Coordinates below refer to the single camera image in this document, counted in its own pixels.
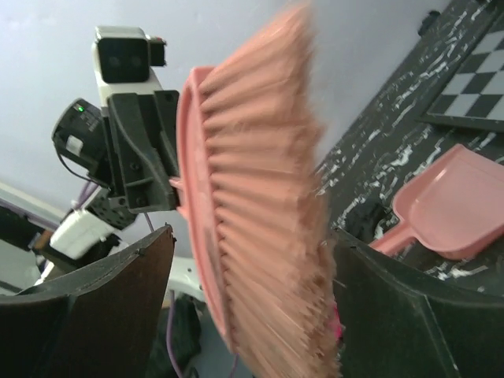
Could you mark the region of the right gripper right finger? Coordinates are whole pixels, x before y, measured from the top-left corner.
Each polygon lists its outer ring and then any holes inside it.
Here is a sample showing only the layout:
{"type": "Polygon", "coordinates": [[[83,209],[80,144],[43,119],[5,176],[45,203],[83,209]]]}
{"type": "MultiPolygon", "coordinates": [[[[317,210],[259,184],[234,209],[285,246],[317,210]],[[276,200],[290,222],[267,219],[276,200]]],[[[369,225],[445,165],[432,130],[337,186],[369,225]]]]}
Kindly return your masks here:
{"type": "Polygon", "coordinates": [[[503,298],[454,286],[332,233],[345,377],[501,377],[503,298]]]}

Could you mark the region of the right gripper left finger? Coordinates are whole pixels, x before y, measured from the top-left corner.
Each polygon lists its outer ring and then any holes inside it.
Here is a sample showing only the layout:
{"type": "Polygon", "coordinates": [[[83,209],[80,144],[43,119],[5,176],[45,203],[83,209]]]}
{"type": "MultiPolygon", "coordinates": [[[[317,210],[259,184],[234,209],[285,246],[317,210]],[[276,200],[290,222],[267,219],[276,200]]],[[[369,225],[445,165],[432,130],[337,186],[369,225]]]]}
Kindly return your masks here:
{"type": "Polygon", "coordinates": [[[165,225],[122,251],[1,297],[3,377],[143,377],[174,255],[165,225]]]}

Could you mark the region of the pink hand brush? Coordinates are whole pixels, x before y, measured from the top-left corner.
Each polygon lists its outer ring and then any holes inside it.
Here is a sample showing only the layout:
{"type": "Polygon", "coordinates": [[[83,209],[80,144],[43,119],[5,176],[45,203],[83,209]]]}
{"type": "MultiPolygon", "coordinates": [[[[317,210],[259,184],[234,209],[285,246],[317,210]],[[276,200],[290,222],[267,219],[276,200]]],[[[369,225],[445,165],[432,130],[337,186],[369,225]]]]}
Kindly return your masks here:
{"type": "Polygon", "coordinates": [[[312,14],[279,14],[180,96],[172,185],[213,322],[258,377],[336,377],[335,262],[309,102],[312,14]]]}

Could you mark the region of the dark scrap by left arm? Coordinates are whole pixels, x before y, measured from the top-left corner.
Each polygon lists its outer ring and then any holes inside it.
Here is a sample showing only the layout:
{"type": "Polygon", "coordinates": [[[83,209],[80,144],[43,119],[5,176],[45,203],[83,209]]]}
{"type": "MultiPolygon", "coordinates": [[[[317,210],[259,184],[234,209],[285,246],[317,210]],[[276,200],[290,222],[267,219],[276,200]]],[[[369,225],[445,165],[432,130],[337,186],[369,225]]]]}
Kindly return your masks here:
{"type": "Polygon", "coordinates": [[[344,230],[364,243],[375,238],[378,224],[388,215],[389,209],[376,199],[368,199],[356,205],[345,218],[344,230]]]}

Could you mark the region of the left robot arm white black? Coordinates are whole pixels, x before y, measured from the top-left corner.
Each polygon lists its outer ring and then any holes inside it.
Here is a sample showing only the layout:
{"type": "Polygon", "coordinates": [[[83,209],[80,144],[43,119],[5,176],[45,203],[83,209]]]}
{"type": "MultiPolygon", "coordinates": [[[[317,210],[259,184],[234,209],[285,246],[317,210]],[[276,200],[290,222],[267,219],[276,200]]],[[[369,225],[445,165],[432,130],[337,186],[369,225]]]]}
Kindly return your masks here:
{"type": "MultiPolygon", "coordinates": [[[[89,113],[94,123],[99,121],[98,108],[78,98],[63,112],[57,127],[85,113],[89,113]]],[[[32,249],[54,263],[63,274],[72,272],[129,246],[116,233],[133,224],[135,219],[136,214],[126,209],[111,208],[106,190],[88,180],[55,231],[44,232],[32,249]]],[[[193,258],[174,255],[165,298],[170,292],[175,297],[188,295],[200,302],[206,301],[193,258]]]]}

